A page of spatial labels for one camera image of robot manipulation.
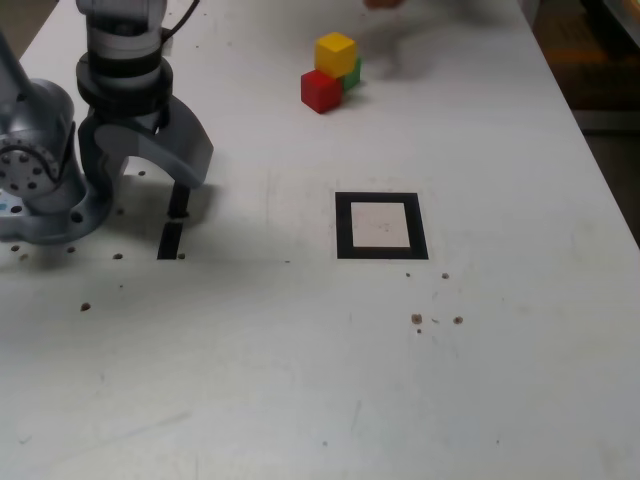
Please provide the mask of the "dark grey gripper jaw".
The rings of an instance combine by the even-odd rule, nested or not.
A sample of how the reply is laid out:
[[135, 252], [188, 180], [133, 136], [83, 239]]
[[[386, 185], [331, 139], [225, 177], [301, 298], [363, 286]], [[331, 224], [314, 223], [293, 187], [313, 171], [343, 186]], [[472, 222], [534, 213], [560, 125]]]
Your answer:
[[105, 146], [98, 142], [97, 133], [107, 123], [90, 113], [78, 129], [81, 164], [88, 184], [101, 198], [113, 198], [128, 165], [128, 157], [118, 151], [118, 138], [108, 134]]

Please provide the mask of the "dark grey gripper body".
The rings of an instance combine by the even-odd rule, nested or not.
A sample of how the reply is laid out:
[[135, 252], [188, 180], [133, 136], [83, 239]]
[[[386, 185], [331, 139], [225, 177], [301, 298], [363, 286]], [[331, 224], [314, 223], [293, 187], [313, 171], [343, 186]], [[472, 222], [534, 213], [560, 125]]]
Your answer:
[[154, 136], [169, 122], [169, 99], [94, 99], [88, 118], [96, 136], [120, 136], [121, 130]]

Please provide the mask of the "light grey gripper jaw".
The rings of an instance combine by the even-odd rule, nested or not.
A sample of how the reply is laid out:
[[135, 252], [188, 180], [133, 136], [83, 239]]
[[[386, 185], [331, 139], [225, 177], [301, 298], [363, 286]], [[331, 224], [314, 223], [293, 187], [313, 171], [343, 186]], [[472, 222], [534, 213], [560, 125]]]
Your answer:
[[[169, 100], [169, 122], [154, 136], [120, 131], [117, 148], [124, 156], [147, 160], [174, 181], [191, 189], [204, 184], [213, 144], [195, 113], [176, 97]], [[105, 146], [106, 136], [97, 136]]]

